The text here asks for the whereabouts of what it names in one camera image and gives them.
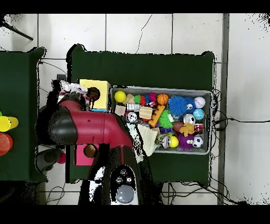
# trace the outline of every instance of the red cup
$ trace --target red cup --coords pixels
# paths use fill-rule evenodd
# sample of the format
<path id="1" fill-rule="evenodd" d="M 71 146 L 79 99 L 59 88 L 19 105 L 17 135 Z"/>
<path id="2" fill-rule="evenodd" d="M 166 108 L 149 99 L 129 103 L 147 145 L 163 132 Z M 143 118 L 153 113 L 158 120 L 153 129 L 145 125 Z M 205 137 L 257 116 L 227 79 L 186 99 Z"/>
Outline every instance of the red cup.
<path id="1" fill-rule="evenodd" d="M 12 146 L 12 138 L 8 134 L 0 133 L 0 156 L 5 155 Z"/>

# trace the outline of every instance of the soccer ball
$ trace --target soccer ball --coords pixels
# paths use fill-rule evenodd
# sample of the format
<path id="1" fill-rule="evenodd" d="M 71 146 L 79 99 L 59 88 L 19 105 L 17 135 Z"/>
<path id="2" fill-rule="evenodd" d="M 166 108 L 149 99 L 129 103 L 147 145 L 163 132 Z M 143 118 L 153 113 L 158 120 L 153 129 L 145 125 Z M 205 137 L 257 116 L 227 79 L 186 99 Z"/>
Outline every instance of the soccer ball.
<path id="1" fill-rule="evenodd" d="M 195 136 L 194 137 L 194 142 L 193 142 L 192 145 L 195 148 L 200 148 L 200 147 L 202 147 L 203 143 L 204 143 L 204 141 L 200 136 Z"/>

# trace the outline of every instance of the yellow tennis ball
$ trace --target yellow tennis ball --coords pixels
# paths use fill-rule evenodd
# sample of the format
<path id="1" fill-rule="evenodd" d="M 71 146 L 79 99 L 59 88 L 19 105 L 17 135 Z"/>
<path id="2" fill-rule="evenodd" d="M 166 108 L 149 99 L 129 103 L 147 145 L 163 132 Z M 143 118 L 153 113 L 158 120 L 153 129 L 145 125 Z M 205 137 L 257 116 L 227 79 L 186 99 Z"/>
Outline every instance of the yellow tennis ball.
<path id="1" fill-rule="evenodd" d="M 124 102 L 124 100 L 126 99 L 126 94 L 119 90 L 114 94 L 114 98 L 116 100 L 116 102 Z"/>
<path id="2" fill-rule="evenodd" d="M 179 144 L 178 138 L 175 136 L 171 136 L 170 139 L 171 139 L 170 147 L 171 148 L 177 147 Z"/>

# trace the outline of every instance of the ball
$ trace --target ball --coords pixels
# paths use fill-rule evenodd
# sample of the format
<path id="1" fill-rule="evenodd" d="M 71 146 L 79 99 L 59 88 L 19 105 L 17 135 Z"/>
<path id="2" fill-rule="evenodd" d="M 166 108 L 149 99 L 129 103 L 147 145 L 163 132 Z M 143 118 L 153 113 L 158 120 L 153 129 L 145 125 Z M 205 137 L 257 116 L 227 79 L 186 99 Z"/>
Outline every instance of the ball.
<path id="1" fill-rule="evenodd" d="M 196 109 L 193 112 L 193 116 L 197 119 L 197 120 L 201 120 L 204 118 L 205 116 L 205 112 L 202 109 Z"/>
<path id="2" fill-rule="evenodd" d="M 173 129 L 177 132 L 180 132 L 180 128 L 182 128 L 184 126 L 183 122 L 175 122 L 173 124 Z"/>
<path id="3" fill-rule="evenodd" d="M 205 106 L 205 99 L 203 97 L 196 97 L 194 99 L 196 108 L 203 108 Z"/>
<path id="4" fill-rule="evenodd" d="M 204 143 L 204 141 L 200 136 L 195 136 L 194 137 L 194 142 L 193 142 L 192 145 L 195 148 L 200 148 L 200 147 L 202 147 L 203 143 Z"/>
<path id="5" fill-rule="evenodd" d="M 126 99 L 126 94 L 119 90 L 114 94 L 114 98 L 116 100 L 116 102 L 124 102 L 124 100 Z"/>
<path id="6" fill-rule="evenodd" d="M 178 138 L 175 136 L 170 136 L 170 147 L 175 148 L 179 144 Z"/>
<path id="7" fill-rule="evenodd" d="M 158 95 L 157 101 L 160 105 L 165 105 L 169 101 L 169 96 L 167 94 Z"/>

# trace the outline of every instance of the green mat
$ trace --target green mat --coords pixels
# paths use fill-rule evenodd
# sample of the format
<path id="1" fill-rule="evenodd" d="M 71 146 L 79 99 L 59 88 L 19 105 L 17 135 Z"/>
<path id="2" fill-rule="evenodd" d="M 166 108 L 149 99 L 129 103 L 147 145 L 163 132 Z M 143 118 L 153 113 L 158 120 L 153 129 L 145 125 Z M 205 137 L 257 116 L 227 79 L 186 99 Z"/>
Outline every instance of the green mat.
<path id="1" fill-rule="evenodd" d="M 7 131 L 12 149 L 0 156 L 0 180 L 42 182 L 46 177 L 34 165 L 37 118 L 37 62 L 44 48 L 28 53 L 0 51 L 0 111 L 16 117 L 19 125 Z"/>
<path id="2" fill-rule="evenodd" d="M 67 54 L 69 81 L 106 80 L 111 85 L 209 90 L 213 87 L 211 52 L 202 55 L 86 52 L 74 45 Z M 70 155 L 73 161 L 73 150 Z M 208 184 L 209 155 L 153 153 L 149 157 L 156 182 L 200 181 Z M 86 179 L 91 168 L 70 165 L 70 181 Z"/>

